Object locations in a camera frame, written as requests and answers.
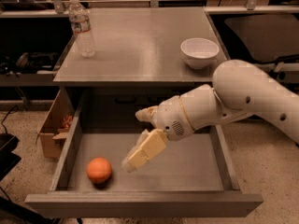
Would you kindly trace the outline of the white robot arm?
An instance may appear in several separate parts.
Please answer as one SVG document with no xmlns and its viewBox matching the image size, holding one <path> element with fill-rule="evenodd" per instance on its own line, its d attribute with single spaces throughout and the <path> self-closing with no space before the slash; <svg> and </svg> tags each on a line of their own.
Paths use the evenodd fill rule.
<svg viewBox="0 0 299 224">
<path fill-rule="evenodd" d="M 135 113 L 138 120 L 151 123 L 153 130 L 140 134 L 121 167 L 131 173 L 162 152 L 169 141 L 252 115 L 299 142 L 299 96 L 251 63 L 226 61 L 216 68 L 210 85 Z"/>
</svg>

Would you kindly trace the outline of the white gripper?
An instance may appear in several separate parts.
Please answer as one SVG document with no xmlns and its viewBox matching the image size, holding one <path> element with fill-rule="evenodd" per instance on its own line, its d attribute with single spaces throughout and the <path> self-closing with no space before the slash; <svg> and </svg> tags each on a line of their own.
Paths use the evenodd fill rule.
<svg viewBox="0 0 299 224">
<path fill-rule="evenodd" d="M 121 168 L 131 173 L 161 153 L 168 139 L 180 140 L 194 133 L 179 96 L 163 101 L 158 106 L 150 106 L 138 110 L 135 117 L 139 121 L 151 121 L 157 128 L 145 129 L 121 163 Z"/>
</svg>

